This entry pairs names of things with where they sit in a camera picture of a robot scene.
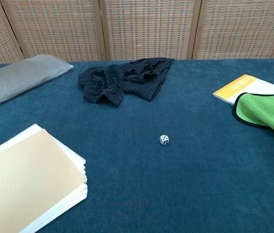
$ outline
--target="teal fabric surface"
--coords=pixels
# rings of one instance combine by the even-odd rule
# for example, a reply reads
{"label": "teal fabric surface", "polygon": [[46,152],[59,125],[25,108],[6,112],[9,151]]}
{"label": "teal fabric surface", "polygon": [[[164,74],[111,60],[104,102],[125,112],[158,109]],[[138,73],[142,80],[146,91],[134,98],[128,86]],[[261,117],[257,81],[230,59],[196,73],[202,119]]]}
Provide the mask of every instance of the teal fabric surface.
{"label": "teal fabric surface", "polygon": [[82,97],[81,72],[125,62],[72,63],[0,105],[0,144],[37,123],[86,159],[87,199],[39,232],[274,233],[274,131],[212,96],[243,74],[274,83],[274,59],[174,61],[152,102]]}

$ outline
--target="gray pillow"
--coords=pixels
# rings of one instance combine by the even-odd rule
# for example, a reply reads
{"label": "gray pillow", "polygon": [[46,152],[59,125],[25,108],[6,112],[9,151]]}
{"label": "gray pillow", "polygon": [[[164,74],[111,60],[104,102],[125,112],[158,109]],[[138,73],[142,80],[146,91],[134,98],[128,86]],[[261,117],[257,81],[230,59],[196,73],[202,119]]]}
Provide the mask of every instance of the gray pillow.
{"label": "gray pillow", "polygon": [[0,68],[0,103],[8,101],[73,68],[52,55],[37,55]]}

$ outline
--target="white die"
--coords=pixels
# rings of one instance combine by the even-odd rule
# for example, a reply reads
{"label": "white die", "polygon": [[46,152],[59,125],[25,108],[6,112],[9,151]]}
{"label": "white die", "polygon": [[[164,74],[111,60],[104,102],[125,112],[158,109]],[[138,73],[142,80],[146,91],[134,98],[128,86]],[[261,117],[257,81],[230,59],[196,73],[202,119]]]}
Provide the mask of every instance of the white die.
{"label": "white die", "polygon": [[160,136],[160,142],[162,145],[167,145],[169,143],[169,138],[167,135]]}

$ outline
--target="green microfiber towel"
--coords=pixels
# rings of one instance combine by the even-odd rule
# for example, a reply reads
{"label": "green microfiber towel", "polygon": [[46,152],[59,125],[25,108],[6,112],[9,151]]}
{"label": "green microfiber towel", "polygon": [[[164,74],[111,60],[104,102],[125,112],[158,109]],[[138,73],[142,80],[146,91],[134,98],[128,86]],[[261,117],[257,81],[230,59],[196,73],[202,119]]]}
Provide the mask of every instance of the green microfiber towel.
{"label": "green microfiber towel", "polygon": [[274,95],[242,93],[235,101],[233,115],[242,123],[274,130]]}

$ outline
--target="black cloth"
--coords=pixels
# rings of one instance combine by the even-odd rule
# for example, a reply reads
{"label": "black cloth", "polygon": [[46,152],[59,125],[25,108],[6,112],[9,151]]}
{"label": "black cloth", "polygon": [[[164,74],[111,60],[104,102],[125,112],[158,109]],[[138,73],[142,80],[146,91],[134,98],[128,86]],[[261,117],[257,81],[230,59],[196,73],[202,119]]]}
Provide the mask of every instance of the black cloth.
{"label": "black cloth", "polygon": [[79,75],[83,96],[93,103],[106,97],[119,106],[124,93],[152,101],[159,93],[173,59],[146,58],[122,65],[92,67]]}

